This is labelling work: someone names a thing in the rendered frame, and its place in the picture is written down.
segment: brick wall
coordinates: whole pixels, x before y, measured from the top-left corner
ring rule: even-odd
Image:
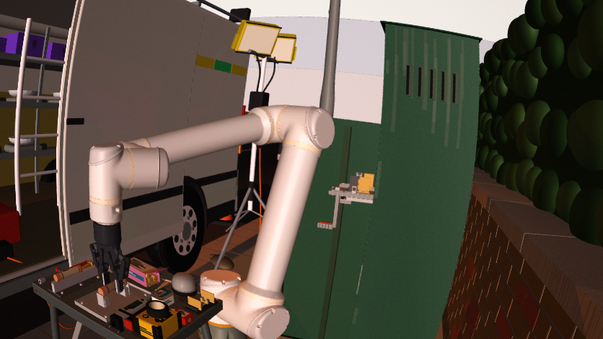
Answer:
[[[476,170],[443,337],[603,338],[602,263],[603,248]]]

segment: floodlight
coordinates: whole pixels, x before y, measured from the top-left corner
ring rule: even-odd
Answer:
[[[274,45],[274,50],[270,56],[280,63],[292,63],[293,60],[295,60],[295,54],[297,53],[297,47],[295,47],[296,41],[297,38],[295,34],[279,34],[276,39],[276,45]]]
[[[231,48],[239,53],[254,50],[258,54],[269,56],[274,50],[280,31],[281,28],[274,24],[242,20]]]

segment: robotic arm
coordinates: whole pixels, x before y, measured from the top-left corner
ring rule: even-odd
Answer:
[[[129,271],[129,259],[120,249],[124,189],[163,187],[169,165],[186,159],[242,144],[281,142],[283,151],[248,279],[235,288],[235,293],[229,290],[223,295],[220,317],[252,338],[282,334],[289,312],[282,307],[281,286],[318,158],[334,135],[333,119],[324,109],[279,105],[150,138],[93,146],[89,205],[96,244],[90,249],[103,281],[108,283],[105,274],[111,267],[121,292],[121,281]]]

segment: green utility cabinet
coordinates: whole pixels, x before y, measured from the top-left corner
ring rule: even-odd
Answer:
[[[288,337],[434,339],[444,311],[472,185],[481,39],[382,26],[382,123],[335,119],[285,277]],[[356,172],[376,175],[373,204],[342,205],[337,228],[317,228],[333,220],[328,190]]]

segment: wheel rim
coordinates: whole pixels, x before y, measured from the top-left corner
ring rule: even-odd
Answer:
[[[184,224],[184,229],[182,232],[172,237],[172,243],[174,244],[176,253],[184,256],[188,255],[195,247],[197,231],[199,230],[197,214],[192,207],[182,207],[182,222]]]

